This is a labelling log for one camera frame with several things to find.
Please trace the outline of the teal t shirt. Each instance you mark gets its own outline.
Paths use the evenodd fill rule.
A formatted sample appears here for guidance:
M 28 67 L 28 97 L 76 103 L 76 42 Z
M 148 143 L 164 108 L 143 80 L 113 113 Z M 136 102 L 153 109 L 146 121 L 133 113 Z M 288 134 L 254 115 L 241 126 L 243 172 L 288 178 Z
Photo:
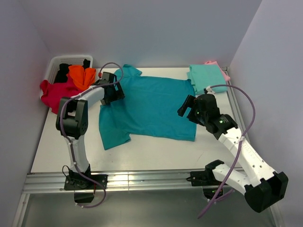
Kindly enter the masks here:
M 131 65 L 116 70 L 124 99 L 102 105 L 99 133 L 105 150 L 131 140 L 131 135 L 194 141 L 196 125 L 178 116 L 188 95 L 194 95 L 189 80 L 143 76 Z

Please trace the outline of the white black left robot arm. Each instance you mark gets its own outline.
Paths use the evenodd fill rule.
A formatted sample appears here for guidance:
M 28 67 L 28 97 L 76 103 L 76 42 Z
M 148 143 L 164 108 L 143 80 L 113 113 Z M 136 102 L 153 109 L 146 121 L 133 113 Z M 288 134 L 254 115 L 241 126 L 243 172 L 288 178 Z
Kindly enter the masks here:
M 120 80 L 113 73 L 102 73 L 99 80 L 85 91 L 63 97 L 59 102 L 56 129 L 64 137 L 71 160 L 68 181 L 87 189 L 96 181 L 92 179 L 85 150 L 84 135 L 89 125 L 89 108 L 100 102 L 102 106 L 124 99 Z

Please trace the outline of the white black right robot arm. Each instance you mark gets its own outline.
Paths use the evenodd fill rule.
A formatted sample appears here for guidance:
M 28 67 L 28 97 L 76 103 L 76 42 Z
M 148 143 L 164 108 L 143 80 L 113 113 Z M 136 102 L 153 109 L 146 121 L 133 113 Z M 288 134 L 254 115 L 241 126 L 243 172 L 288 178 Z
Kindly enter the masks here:
M 216 160 L 205 166 L 201 182 L 216 184 L 224 182 L 244 195 L 248 205 L 257 213 L 282 200 L 288 185 L 284 172 L 278 173 L 267 164 L 242 135 L 235 120 L 228 114 L 221 114 L 216 98 L 212 94 L 198 97 L 188 95 L 178 109 L 183 116 L 190 109 L 187 118 L 202 125 L 214 135 L 235 157 L 244 174 L 228 167 L 223 161 Z

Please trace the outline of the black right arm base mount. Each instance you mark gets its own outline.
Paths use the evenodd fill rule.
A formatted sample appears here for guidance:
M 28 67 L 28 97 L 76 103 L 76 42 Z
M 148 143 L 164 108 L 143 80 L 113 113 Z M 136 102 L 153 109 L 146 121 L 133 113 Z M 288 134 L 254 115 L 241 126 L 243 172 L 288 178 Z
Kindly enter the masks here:
M 215 179 L 210 169 L 191 171 L 190 176 L 186 180 L 193 187 L 202 186 L 203 194 L 208 200 L 212 199 L 221 184 L 221 181 Z

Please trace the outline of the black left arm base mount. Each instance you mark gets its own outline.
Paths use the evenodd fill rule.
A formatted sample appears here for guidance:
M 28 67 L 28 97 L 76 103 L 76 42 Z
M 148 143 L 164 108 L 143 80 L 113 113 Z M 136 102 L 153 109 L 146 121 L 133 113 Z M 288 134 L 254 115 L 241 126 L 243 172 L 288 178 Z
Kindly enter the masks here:
M 74 191 L 74 201 L 86 205 L 93 201 L 97 190 L 103 190 L 107 187 L 108 175 L 92 175 L 91 179 L 100 185 L 87 179 L 76 181 L 67 177 L 63 189 L 68 192 Z

